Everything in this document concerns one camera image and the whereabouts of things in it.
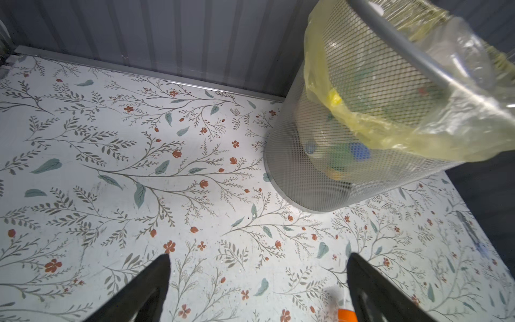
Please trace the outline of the yellow plastic bin liner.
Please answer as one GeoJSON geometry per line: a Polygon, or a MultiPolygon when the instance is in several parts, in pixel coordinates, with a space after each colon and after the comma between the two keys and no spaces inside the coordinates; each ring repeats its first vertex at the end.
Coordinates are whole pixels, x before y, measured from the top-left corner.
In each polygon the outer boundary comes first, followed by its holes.
{"type": "Polygon", "coordinates": [[[319,1],[309,100],[368,148],[477,162],[514,149],[514,66],[428,1],[319,1]]]}

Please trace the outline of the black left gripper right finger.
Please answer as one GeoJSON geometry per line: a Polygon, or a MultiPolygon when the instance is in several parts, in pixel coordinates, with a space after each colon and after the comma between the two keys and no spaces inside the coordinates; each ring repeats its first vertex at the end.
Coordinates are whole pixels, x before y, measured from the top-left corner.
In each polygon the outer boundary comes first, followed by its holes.
{"type": "Polygon", "coordinates": [[[359,322],[434,320],[357,253],[347,262],[347,285],[359,322]]]}

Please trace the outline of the silver mesh waste bin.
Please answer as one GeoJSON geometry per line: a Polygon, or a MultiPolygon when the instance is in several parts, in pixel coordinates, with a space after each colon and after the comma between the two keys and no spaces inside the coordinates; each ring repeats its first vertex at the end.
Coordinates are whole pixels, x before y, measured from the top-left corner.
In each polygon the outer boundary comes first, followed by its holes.
{"type": "Polygon", "coordinates": [[[326,213],[514,149],[514,65],[428,1],[320,1],[264,150],[294,206],[326,213]]]}

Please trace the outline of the small orange label bottle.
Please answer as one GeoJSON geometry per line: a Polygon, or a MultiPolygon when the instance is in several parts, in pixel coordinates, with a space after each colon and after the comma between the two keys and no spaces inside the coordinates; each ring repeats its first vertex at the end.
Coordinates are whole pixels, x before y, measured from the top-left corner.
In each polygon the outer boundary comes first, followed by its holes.
{"type": "Polygon", "coordinates": [[[338,322],[358,322],[357,315],[354,311],[347,309],[337,310],[337,321],[338,322]]]}

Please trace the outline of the lilac handled scissors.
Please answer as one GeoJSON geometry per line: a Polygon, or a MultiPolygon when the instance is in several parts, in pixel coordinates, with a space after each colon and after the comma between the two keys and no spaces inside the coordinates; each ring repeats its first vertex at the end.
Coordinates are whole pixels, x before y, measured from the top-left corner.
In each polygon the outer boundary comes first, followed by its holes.
{"type": "Polygon", "coordinates": [[[481,254],[481,256],[483,258],[489,259],[490,257],[489,257],[489,253],[488,253],[488,249],[486,248],[486,245],[480,241],[479,237],[477,237],[477,234],[472,229],[472,226],[469,223],[469,221],[466,220],[465,216],[460,211],[457,211],[456,213],[457,213],[457,218],[463,224],[465,231],[467,232],[468,236],[471,238],[476,250],[481,254]]]}

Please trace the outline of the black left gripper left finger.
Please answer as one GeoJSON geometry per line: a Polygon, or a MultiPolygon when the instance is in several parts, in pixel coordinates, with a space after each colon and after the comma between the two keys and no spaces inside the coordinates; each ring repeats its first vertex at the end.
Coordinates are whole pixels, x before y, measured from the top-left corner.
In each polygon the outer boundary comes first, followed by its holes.
{"type": "Polygon", "coordinates": [[[169,288],[170,257],[158,256],[87,321],[159,321],[169,288]]]}

